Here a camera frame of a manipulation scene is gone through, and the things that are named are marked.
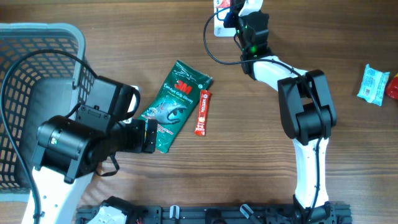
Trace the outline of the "green 3M gloves package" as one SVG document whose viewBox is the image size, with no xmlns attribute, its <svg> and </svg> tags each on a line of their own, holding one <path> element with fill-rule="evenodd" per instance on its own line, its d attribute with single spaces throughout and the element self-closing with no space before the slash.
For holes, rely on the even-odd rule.
<svg viewBox="0 0 398 224">
<path fill-rule="evenodd" d="M 165 78 L 153 102 L 139 115 L 139 119 L 158 122 L 155 148 L 167 153 L 185 122 L 200 100 L 200 92 L 207 90 L 212 78 L 182 61 L 176 61 Z"/>
</svg>

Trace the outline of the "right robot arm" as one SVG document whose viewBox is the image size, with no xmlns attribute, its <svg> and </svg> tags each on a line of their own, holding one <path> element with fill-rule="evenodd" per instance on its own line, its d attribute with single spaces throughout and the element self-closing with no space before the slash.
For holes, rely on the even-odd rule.
<svg viewBox="0 0 398 224">
<path fill-rule="evenodd" d="M 253 80 L 278 92 L 280 120 L 292 140 L 297 166 L 297 185 L 292 204 L 265 211 L 266 223 L 278 218 L 289 223 L 336 223 L 335 206 L 325 186 L 326 149 L 336 112 L 325 74 L 291 67 L 268 46 L 269 15 L 260 10 L 242 14 L 230 9 L 225 28 L 234 28 L 234 41 L 242 51 L 238 64 Z"/>
</svg>

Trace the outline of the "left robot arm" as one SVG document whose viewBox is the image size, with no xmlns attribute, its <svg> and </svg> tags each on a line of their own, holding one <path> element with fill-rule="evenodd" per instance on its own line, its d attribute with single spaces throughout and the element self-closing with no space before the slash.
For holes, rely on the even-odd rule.
<svg viewBox="0 0 398 224">
<path fill-rule="evenodd" d="M 118 151 L 155 151 L 158 122 L 133 119 L 132 100 L 139 105 L 137 88 L 98 77 L 86 102 L 71 111 L 75 119 L 56 115 L 39 126 L 32 156 L 37 193 L 29 197 L 23 223 L 70 223 L 99 163 L 114 161 Z"/>
</svg>

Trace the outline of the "red Kleenex tissue pack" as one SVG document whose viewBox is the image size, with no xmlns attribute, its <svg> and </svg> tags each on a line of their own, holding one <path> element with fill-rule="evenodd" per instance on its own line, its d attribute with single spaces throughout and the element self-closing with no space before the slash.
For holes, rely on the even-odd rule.
<svg viewBox="0 0 398 224">
<path fill-rule="evenodd" d="M 215 0 L 216 9 L 224 9 L 231 6 L 230 0 Z"/>
</svg>

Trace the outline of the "grey black shopping basket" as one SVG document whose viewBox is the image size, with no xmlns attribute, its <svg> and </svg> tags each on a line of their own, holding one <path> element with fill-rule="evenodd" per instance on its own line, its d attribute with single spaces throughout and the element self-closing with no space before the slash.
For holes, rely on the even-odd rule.
<svg viewBox="0 0 398 224">
<path fill-rule="evenodd" d="M 21 62 L 11 75 L 5 94 L 4 112 L 9 129 L 28 167 L 41 123 L 55 115 L 67 114 L 84 103 L 93 76 L 67 52 L 85 60 L 85 37 L 66 23 L 1 24 L 1 76 L 30 52 L 55 49 L 59 54 L 38 54 Z"/>
</svg>

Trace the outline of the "red sauce bottle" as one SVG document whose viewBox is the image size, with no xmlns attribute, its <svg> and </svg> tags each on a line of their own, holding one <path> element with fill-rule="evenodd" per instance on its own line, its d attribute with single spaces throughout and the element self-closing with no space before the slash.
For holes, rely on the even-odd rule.
<svg viewBox="0 0 398 224">
<path fill-rule="evenodd" d="M 386 95 L 398 100 L 398 74 L 396 74 L 386 86 Z"/>
</svg>

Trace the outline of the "white wipes packet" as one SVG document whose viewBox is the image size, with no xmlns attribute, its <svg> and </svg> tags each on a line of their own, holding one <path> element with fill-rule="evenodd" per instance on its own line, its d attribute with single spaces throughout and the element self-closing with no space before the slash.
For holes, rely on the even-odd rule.
<svg viewBox="0 0 398 224">
<path fill-rule="evenodd" d="M 389 79 L 390 72 L 375 70 L 367 64 L 364 69 L 363 80 L 357 97 L 368 103 L 382 106 L 384 90 Z"/>
</svg>

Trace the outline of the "red sauce sachet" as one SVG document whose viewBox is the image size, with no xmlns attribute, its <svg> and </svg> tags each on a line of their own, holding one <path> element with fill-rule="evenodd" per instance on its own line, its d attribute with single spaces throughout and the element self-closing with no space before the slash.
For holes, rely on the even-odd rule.
<svg viewBox="0 0 398 224">
<path fill-rule="evenodd" d="M 208 116 L 210 96 L 211 93 L 208 90 L 201 90 L 197 124 L 194 131 L 194 133 L 198 136 L 204 136 L 206 134 L 206 121 Z"/>
</svg>

